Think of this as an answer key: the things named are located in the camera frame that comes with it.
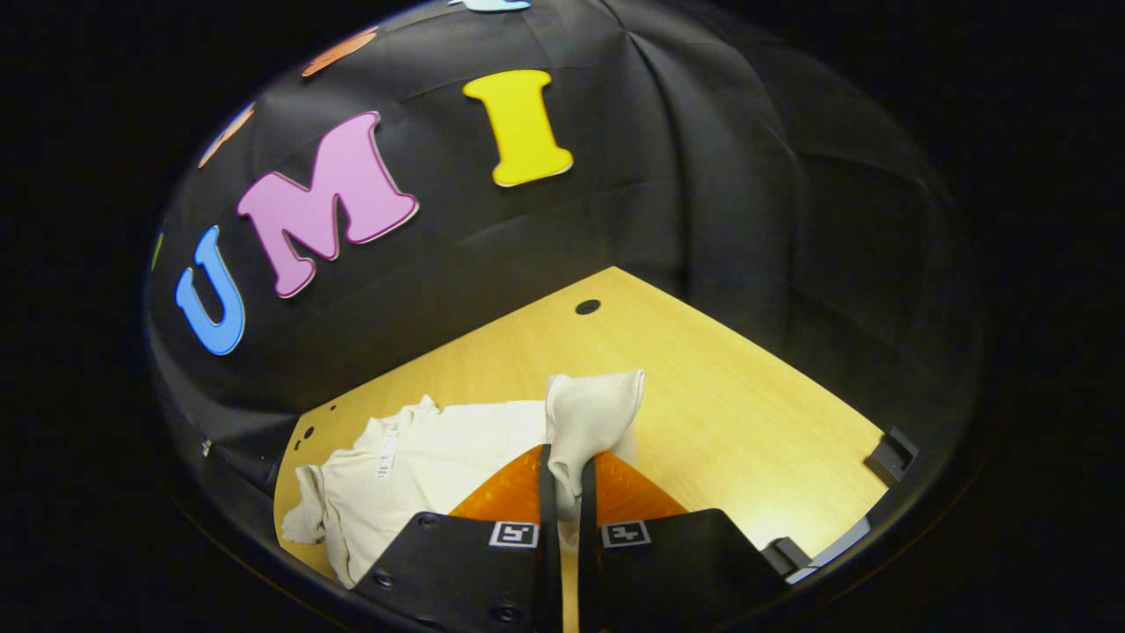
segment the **label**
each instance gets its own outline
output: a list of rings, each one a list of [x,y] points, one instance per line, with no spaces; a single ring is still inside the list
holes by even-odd
[[[390,429],[382,436],[382,446],[379,447],[379,470],[376,471],[376,479],[387,479],[390,474],[390,467],[395,463],[395,447],[398,446],[398,429]]]

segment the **black bracket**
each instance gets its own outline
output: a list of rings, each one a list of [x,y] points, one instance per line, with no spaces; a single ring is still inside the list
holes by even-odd
[[[418,513],[354,591],[438,631],[561,632],[561,561],[549,456],[544,445],[538,525]]]
[[[879,446],[863,463],[889,488],[902,481],[917,456],[918,447],[898,427],[891,427],[890,433],[883,435]]]
[[[583,633],[708,631],[791,590],[722,510],[597,526],[593,460],[582,479]]]
[[[812,562],[812,559],[796,543],[793,543],[793,540],[789,536],[775,540],[765,550],[762,550],[762,555],[773,566],[777,575],[782,577],[804,569]]]

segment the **white cloth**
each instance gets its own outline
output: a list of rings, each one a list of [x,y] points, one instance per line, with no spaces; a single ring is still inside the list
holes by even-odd
[[[378,478],[380,450],[397,429],[394,461]],[[496,471],[546,441],[543,401],[438,409],[434,401],[368,421],[350,451],[322,467],[297,469],[300,505],[281,522],[281,537],[324,541],[328,563],[351,589],[415,513],[449,514]]]
[[[348,451],[322,467],[297,469],[300,504],[281,522],[281,537],[324,541],[340,582],[353,588],[420,512],[449,514],[489,477],[540,444],[551,444],[562,546],[576,548],[582,470],[611,451],[636,465],[632,421],[645,372],[572,379],[551,377],[546,400],[438,409],[425,396],[388,418],[368,421]],[[386,477],[384,441],[397,431]]]

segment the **blue letter u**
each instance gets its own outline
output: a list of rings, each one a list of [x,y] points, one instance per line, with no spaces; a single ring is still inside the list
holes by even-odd
[[[176,304],[183,309],[188,324],[195,331],[199,342],[212,354],[223,356],[242,341],[242,331],[246,325],[246,314],[242,307],[242,296],[231,278],[231,272],[218,254],[218,226],[212,226],[199,238],[196,245],[196,263],[204,266],[207,278],[215,286],[218,298],[223,301],[223,320],[218,324],[199,302],[199,295],[191,286],[191,268],[184,268],[180,282],[176,286]]]

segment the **table surface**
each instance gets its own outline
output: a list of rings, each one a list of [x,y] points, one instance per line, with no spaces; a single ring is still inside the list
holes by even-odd
[[[591,298],[601,307],[576,313]],[[281,519],[300,501],[297,467],[351,449],[368,418],[423,395],[439,407],[542,400],[554,374],[637,369],[637,469],[688,510],[722,509],[758,549],[789,536],[814,557],[886,491],[863,465],[882,436],[874,425],[710,316],[608,268],[302,416],[274,492],[281,546],[335,579],[323,544],[282,540]],[[566,631],[577,631],[576,569],[564,552]]]

